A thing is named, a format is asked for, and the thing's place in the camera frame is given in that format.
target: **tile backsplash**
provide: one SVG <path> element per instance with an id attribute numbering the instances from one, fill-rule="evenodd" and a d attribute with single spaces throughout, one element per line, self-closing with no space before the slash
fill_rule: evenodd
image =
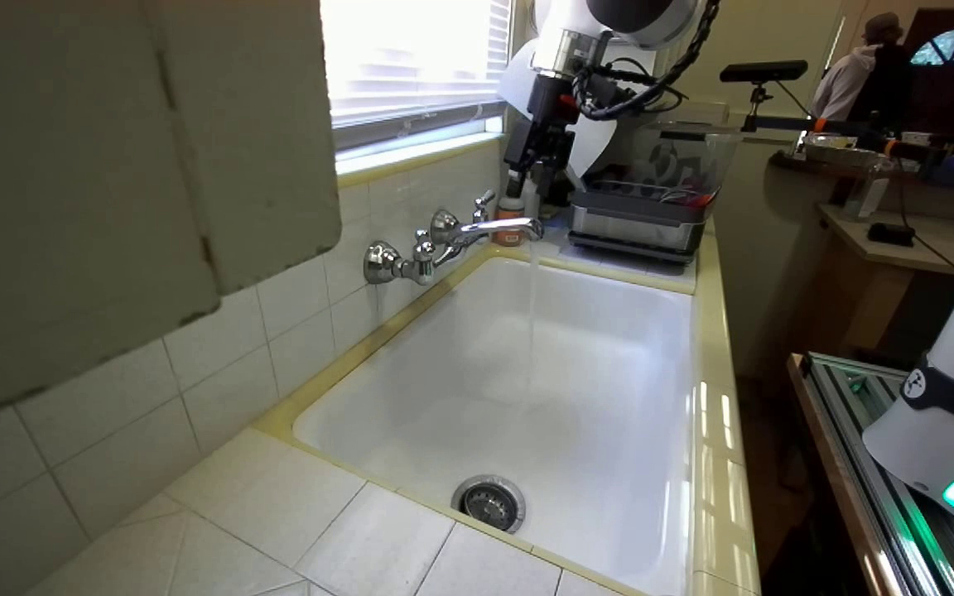
<path id="1" fill-rule="evenodd" d="M 0 409 L 0 591 L 21 591 L 226 443 L 424 289 L 366 289 L 371 238 L 499 184 L 495 142 L 347 181 L 342 240 L 218 311 Z"/>

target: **faucet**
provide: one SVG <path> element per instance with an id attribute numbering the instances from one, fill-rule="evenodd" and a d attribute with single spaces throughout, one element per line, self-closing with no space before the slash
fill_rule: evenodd
<path id="1" fill-rule="evenodd" d="M 364 279 L 366 283 L 386 283 L 394 279 L 411 279 L 417 283 L 428 283 L 429 275 L 464 255 L 469 246 L 488 238 L 491 230 L 505 230 L 505 228 L 531 228 L 531 217 L 491 217 L 488 215 L 491 192 L 482 192 L 474 202 L 474 223 L 457 223 L 447 207 L 436 207 L 429 217 L 429 228 L 415 230 L 415 249 L 411 259 L 403 259 L 394 246 L 386 240 L 371 240 L 364 255 Z"/>

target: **tiled countertop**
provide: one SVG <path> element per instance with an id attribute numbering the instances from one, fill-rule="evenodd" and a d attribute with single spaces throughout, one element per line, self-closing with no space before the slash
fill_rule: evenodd
<path id="1" fill-rule="evenodd" d="M 552 246 L 531 255 L 572 259 Z M 704 230 L 700 267 L 674 279 L 604 275 L 696 295 L 687 591 L 757 591 L 716 234 Z M 240 429 L 34 591 L 617 591 L 609 578 L 494 539 L 272 434 Z"/>

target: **person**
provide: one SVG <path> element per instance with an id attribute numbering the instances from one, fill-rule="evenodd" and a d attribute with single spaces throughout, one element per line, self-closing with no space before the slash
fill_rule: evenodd
<path id="1" fill-rule="evenodd" d="M 860 121 L 897 128 L 907 109 L 907 54 L 897 13 L 863 22 L 863 46 L 841 55 L 816 88 L 812 114 L 821 121 Z"/>

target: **window sill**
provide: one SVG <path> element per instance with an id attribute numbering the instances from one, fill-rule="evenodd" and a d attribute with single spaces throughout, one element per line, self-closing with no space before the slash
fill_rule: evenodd
<path id="1" fill-rule="evenodd" d="M 428 142 L 385 142 L 358 151 L 337 151 L 337 184 L 360 184 L 389 172 L 428 164 L 478 146 L 503 138 L 499 118 L 488 118 L 482 128 L 467 128 L 452 135 L 433 135 Z"/>

